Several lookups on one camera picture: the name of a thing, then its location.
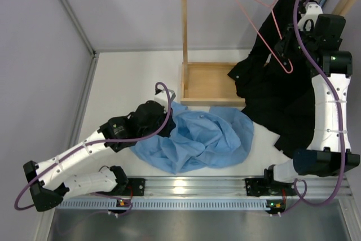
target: blue cloth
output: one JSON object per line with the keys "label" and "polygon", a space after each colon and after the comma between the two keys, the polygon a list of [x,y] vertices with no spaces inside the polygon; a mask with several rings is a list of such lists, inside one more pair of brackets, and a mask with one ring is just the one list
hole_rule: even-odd
{"label": "blue cloth", "polygon": [[158,135],[139,141],[130,149],[140,159],[177,174],[205,166],[224,168],[242,163],[253,139],[253,123],[236,108],[211,107],[190,111],[173,102],[176,127],[169,138]]}

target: wire hanger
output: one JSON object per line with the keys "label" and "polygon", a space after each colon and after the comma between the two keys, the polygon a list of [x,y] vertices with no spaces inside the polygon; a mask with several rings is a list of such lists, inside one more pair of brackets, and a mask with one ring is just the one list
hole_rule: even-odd
{"label": "wire hanger", "polygon": [[[257,32],[257,34],[259,35],[259,37],[261,38],[261,40],[265,43],[265,45],[267,46],[267,48],[269,49],[269,51],[271,52],[271,54],[273,55],[273,57],[278,61],[278,63],[281,65],[282,69],[290,74],[293,72],[293,65],[292,65],[292,62],[288,59],[288,62],[289,62],[289,65],[290,65],[290,70],[287,70],[285,65],[287,64],[286,62],[282,63],[281,60],[276,56],[276,54],[274,53],[274,51],[272,50],[272,48],[268,45],[268,43],[266,42],[266,40],[263,38],[263,36],[260,34],[260,32],[258,31],[257,27],[254,25],[252,19],[250,18],[249,14],[247,13],[246,9],[243,7],[243,5],[241,4],[241,2],[239,0],[235,0],[237,2],[237,4],[239,5],[239,7],[241,8],[242,12],[244,13],[244,15],[246,16],[246,18],[248,19],[248,21],[250,22],[250,24],[252,25],[252,27],[254,28],[254,30]],[[275,25],[276,25],[276,29],[277,29],[277,32],[278,32],[278,35],[280,37],[280,39],[282,40],[282,34],[281,34],[281,31],[278,27],[278,23],[277,23],[277,20],[276,20],[276,17],[275,17],[275,14],[273,12],[273,8],[274,6],[276,5],[277,1],[278,0],[274,0],[272,4],[270,5],[267,5],[265,3],[263,3],[262,1],[260,0],[254,0],[256,2],[258,2],[259,4],[269,8],[271,10],[271,14],[272,14],[272,17],[273,17],[273,20],[275,22]]]}

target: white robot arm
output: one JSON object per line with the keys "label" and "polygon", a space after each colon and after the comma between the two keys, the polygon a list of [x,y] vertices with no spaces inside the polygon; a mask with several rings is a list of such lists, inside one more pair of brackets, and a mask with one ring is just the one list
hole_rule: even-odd
{"label": "white robot arm", "polygon": [[[352,56],[347,51],[338,50],[344,25],[342,16],[323,15],[321,7],[316,3],[306,6],[306,12],[298,22],[305,40],[311,44],[310,51],[314,51],[319,67],[337,91],[340,101],[334,100],[324,78],[311,68],[315,93],[314,137],[306,150],[295,150],[293,159],[272,167],[276,182],[291,183],[298,176],[308,174],[321,177],[337,175],[341,164],[340,133],[344,134],[347,153],[345,171],[359,165],[359,156],[351,154],[346,128],[346,98],[352,74]],[[341,103],[343,131],[338,129],[336,102]]]}
{"label": "white robot arm", "polygon": [[37,211],[49,210],[64,199],[92,192],[121,195],[128,179],[120,166],[80,175],[77,170],[153,134],[168,137],[175,127],[171,111],[168,112],[169,102],[174,100],[175,94],[172,90],[168,92],[170,99],[166,90],[157,89],[154,100],[141,104],[127,116],[111,118],[84,141],[60,155],[40,163],[29,161],[24,164]]}

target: black garment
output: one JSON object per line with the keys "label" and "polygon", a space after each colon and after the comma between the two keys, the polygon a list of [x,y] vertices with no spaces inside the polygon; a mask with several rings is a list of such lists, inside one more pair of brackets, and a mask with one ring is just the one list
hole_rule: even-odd
{"label": "black garment", "polygon": [[[278,0],[273,11],[281,34],[284,34],[292,22],[295,0]],[[271,14],[259,29],[271,48],[280,41]],[[254,122],[279,134],[275,144],[288,157],[293,156],[297,148],[307,148],[311,143],[315,127],[315,97],[311,84],[310,69],[307,60],[292,61],[293,72],[285,73],[272,56],[265,65],[270,51],[257,36],[249,56],[229,72],[235,80],[237,95],[245,98],[246,107],[242,110]],[[278,56],[286,63],[289,61]]]}

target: wooden frame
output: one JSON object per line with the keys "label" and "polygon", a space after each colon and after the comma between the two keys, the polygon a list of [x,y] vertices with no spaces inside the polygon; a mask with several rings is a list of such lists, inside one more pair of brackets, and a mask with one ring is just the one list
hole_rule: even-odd
{"label": "wooden frame", "polygon": [[[345,16],[356,0],[340,0],[334,14]],[[188,62],[187,0],[182,0],[183,67],[182,104],[189,106],[244,106],[236,95],[234,81],[227,75],[236,63]]]}

